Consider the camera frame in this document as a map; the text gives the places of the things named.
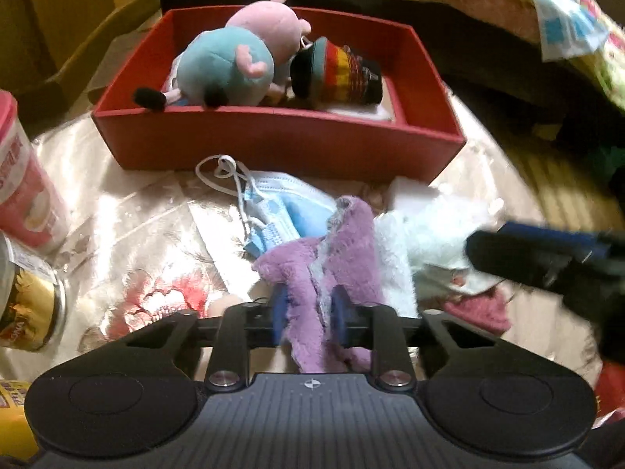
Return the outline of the purple fuzzy cloth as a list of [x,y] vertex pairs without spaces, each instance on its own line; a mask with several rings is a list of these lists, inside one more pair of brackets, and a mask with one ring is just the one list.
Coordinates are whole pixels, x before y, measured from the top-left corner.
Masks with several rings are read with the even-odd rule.
[[263,280],[287,288],[284,338],[304,374],[366,372],[371,352],[333,340],[332,292],[342,286],[356,305],[382,305],[374,217],[358,197],[343,196],[323,237],[282,243],[253,264]]

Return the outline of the maroon fuzzy sock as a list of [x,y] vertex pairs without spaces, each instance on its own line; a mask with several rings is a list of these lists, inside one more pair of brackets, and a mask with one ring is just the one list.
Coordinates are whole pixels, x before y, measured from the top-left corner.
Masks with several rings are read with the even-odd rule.
[[450,315],[481,329],[492,333],[495,336],[502,336],[511,327],[506,309],[506,299],[502,290],[494,286],[483,293],[463,295],[455,300],[446,300],[442,303],[442,308]]

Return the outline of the light blue towel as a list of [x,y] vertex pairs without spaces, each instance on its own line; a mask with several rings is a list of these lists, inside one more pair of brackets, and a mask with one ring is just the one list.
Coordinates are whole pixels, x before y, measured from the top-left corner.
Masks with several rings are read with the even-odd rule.
[[377,260],[384,300],[401,317],[417,318],[428,300],[474,297],[500,283],[465,253],[466,238],[495,222],[485,202],[397,177],[387,208],[374,219]]

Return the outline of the pink pig plush toy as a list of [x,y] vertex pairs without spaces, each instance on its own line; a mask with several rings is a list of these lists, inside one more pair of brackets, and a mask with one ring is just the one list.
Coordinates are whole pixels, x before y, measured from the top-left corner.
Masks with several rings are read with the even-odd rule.
[[204,108],[278,104],[286,97],[292,58],[311,24],[286,0],[259,0],[219,29],[199,33],[171,64],[166,89],[141,87],[134,102],[159,111],[184,100]]

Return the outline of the white rectangular sponge block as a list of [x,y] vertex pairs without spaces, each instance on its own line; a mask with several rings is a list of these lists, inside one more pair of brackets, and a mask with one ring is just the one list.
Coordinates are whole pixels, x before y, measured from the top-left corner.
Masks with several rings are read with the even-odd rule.
[[347,116],[348,118],[362,119],[375,122],[395,122],[395,111],[390,97],[387,81],[381,80],[382,100],[378,104],[319,104],[317,110],[332,115]]

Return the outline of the red snack packet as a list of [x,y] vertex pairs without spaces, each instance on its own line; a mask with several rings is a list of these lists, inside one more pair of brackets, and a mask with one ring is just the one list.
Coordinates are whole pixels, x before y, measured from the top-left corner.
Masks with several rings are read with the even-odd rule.
[[624,418],[625,413],[625,369],[619,363],[604,361],[594,387],[598,414],[594,427],[612,424]]

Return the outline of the clear glass jar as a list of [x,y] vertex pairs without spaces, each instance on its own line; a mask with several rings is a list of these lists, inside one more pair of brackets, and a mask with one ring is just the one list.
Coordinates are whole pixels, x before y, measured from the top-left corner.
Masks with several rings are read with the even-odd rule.
[[56,271],[1,233],[1,346],[41,351],[64,321],[66,295]]

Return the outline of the red cardboard box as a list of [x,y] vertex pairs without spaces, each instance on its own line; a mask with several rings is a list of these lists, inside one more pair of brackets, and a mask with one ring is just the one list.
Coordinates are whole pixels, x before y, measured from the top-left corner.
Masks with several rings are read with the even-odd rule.
[[252,170],[293,176],[389,182],[432,181],[465,144],[442,79],[413,28],[328,10],[296,12],[314,36],[349,45],[381,66],[392,122],[287,107],[138,107],[134,89],[163,87],[171,62],[201,31],[225,24],[233,5],[170,10],[152,28],[92,112],[125,170],[191,170],[229,155]]

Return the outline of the pink lidded drink cup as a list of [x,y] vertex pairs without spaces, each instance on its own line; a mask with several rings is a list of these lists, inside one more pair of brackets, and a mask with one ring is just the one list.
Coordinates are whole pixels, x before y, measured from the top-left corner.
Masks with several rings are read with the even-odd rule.
[[1,230],[47,255],[68,235],[68,212],[18,118],[12,94],[1,92]]

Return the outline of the yellow snack can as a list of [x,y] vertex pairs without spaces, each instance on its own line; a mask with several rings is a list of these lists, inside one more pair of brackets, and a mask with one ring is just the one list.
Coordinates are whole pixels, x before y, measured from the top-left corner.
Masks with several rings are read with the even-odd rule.
[[0,388],[1,454],[26,462],[38,452],[38,445],[25,418],[24,402],[30,384],[2,380]]

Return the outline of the wooden cabinet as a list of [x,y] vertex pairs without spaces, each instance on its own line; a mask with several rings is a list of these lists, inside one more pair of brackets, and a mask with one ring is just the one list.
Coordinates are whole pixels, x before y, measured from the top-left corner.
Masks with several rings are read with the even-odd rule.
[[34,123],[67,112],[116,37],[159,0],[1,0],[1,87]]

